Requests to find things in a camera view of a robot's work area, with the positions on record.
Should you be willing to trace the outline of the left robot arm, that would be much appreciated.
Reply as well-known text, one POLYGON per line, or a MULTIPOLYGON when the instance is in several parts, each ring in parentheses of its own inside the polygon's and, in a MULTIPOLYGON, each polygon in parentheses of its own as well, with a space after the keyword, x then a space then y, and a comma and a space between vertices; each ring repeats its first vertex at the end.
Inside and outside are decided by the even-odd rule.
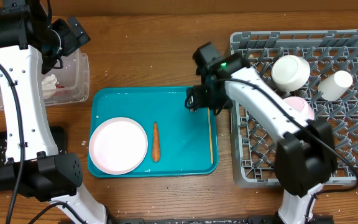
POLYGON ((40 75, 63 68, 63 57, 89 35, 74 17, 52 20, 39 1, 5 0, 0 7, 0 87, 7 127, 0 184, 59 208, 74 223, 112 223, 109 210, 83 184, 79 157, 62 154, 47 119, 40 75))

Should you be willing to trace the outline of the large white plate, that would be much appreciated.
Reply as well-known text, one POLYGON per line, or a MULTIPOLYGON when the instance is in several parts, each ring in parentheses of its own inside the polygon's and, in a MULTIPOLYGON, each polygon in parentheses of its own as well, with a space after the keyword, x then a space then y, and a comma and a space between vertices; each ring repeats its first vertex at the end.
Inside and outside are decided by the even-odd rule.
POLYGON ((121 175, 133 171, 148 151, 143 127, 130 118, 111 118, 100 124, 89 141, 89 156, 102 172, 121 175))

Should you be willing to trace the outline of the white cup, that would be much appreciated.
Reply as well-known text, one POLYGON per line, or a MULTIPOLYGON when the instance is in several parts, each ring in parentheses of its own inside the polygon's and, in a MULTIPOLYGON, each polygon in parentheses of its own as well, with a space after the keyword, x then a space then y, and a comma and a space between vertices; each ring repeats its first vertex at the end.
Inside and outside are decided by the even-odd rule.
POLYGON ((336 101, 340 99, 352 84, 352 75, 347 71, 340 70, 324 79, 318 85, 318 91, 323 93, 321 95, 323 99, 336 101))

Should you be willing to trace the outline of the white napkin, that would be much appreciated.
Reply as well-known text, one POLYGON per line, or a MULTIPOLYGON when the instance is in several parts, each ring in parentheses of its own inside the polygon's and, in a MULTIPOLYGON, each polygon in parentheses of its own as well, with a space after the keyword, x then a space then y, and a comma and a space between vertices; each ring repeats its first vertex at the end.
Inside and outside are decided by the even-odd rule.
POLYGON ((42 80, 42 91, 45 100, 51 98, 56 93, 57 82, 57 77, 54 74, 42 80))

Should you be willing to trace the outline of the wooden chopstick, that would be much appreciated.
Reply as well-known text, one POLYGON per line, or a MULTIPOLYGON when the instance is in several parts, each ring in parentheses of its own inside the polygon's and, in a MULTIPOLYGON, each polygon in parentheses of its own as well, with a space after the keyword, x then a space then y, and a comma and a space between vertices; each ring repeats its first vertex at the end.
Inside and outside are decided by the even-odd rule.
POLYGON ((212 141, 212 132, 211 132, 211 113, 210 113, 210 109, 209 109, 209 108, 207 108, 207 115, 208 115, 208 133, 209 133, 210 161, 211 161, 211 164, 214 164, 213 141, 212 141))

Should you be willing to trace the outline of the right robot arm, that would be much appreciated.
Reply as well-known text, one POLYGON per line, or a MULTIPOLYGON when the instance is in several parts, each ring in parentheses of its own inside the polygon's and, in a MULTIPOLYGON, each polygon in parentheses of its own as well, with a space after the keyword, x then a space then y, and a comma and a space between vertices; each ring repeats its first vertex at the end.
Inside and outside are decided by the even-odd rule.
POLYGON ((324 185, 337 170, 338 160, 351 165, 335 150, 331 125, 324 119, 309 119, 286 104, 240 54, 224 57, 208 42, 192 58, 201 84, 187 89, 185 108, 208 108, 219 114, 238 103, 275 143, 273 169, 284 194, 267 223, 333 223, 332 216, 313 214, 318 196, 330 193, 324 185))

